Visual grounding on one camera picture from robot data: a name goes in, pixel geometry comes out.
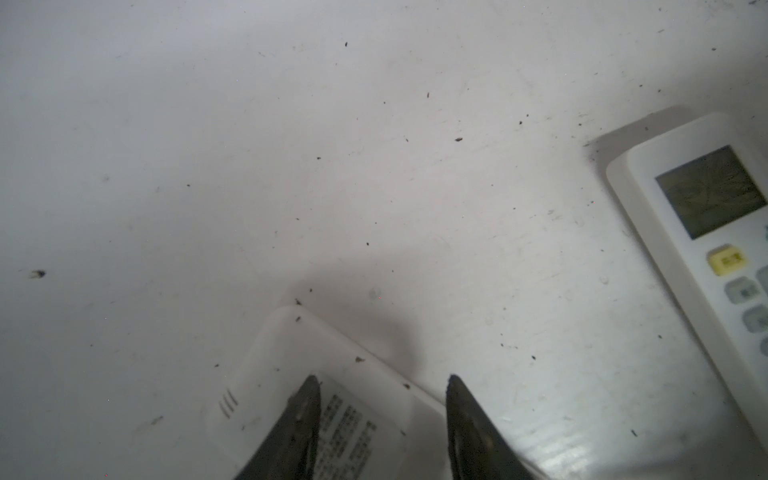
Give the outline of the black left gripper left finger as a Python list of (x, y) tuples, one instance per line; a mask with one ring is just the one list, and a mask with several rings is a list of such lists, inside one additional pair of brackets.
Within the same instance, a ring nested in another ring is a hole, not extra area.
[(320, 416), (321, 385), (315, 375), (309, 375), (235, 479), (312, 479)]

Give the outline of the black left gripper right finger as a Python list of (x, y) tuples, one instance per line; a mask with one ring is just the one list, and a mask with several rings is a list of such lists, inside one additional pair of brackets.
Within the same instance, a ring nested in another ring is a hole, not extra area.
[(445, 407), (448, 456), (454, 479), (534, 478), (456, 374), (449, 377)]

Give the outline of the white remote control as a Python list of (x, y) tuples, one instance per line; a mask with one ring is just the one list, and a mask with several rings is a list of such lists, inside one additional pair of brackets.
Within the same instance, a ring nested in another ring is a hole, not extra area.
[(312, 479), (454, 479), (437, 400), (300, 306), (274, 311), (210, 409), (236, 475), (309, 375), (321, 385)]
[(607, 180), (760, 444), (767, 443), (767, 160), (724, 113), (639, 143)]

